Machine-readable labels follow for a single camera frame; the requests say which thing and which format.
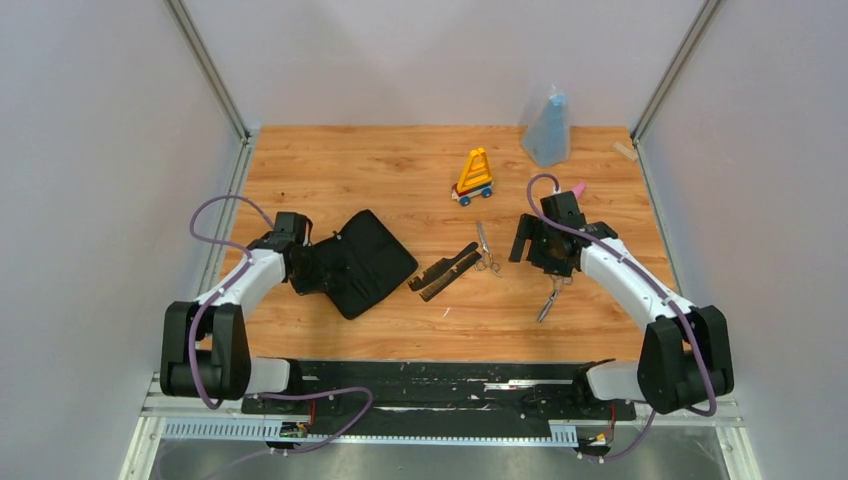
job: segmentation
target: wooden table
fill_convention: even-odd
[[[529,212],[527,181],[541,170],[515,127],[269,127],[262,130],[244,194],[272,216],[296,211],[314,222],[317,242],[356,212],[371,209],[414,255],[420,269],[477,241],[482,220],[503,278],[470,270],[429,303],[401,285],[359,318],[341,317],[321,294],[280,285],[248,319],[253,355],[322,359],[574,361],[636,359],[642,338],[624,310],[576,273],[543,323],[551,279],[528,262],[509,263],[518,218]],[[572,155],[545,171],[565,188],[584,180],[588,221],[605,221],[660,280],[672,284],[637,163],[611,150],[630,145],[625,128],[575,128]],[[471,149],[484,147],[495,178],[491,198],[468,207],[450,198]],[[550,194],[540,181],[537,196]],[[267,225],[239,207],[232,238],[249,242]],[[239,259],[227,253],[224,272]]]

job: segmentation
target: white wall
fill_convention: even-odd
[[[550,85],[633,126],[701,0],[186,0],[260,124],[514,125]]]
[[[237,142],[157,0],[0,2],[0,122],[0,478],[114,479]]]
[[[728,1],[645,141],[769,480],[845,478],[848,3]]]

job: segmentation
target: black pouch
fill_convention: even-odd
[[[386,298],[418,269],[418,262],[371,210],[354,215],[341,231],[291,252],[294,290],[323,292],[353,320]]]

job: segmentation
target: scissors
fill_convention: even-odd
[[[486,234],[483,232],[483,222],[477,222],[477,233],[480,235],[480,245],[483,246],[483,258],[477,260],[474,268],[479,271],[489,269],[496,277],[500,278],[501,264],[496,262],[492,257],[492,252],[489,250],[489,242],[486,241]]]
[[[554,306],[554,302],[556,302],[557,297],[559,297],[559,293],[566,285],[571,285],[571,277],[551,275],[551,280],[554,282],[554,288],[551,291],[551,296],[548,297],[548,301],[545,302],[545,306],[542,307],[542,311],[539,312],[539,316],[536,317],[537,322],[541,322],[548,316],[548,312],[550,312],[551,307]]]

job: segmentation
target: toy truck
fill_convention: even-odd
[[[451,188],[451,198],[463,207],[468,206],[471,204],[471,197],[491,197],[493,183],[489,157],[486,156],[485,150],[476,148],[468,154],[459,182],[454,183]]]

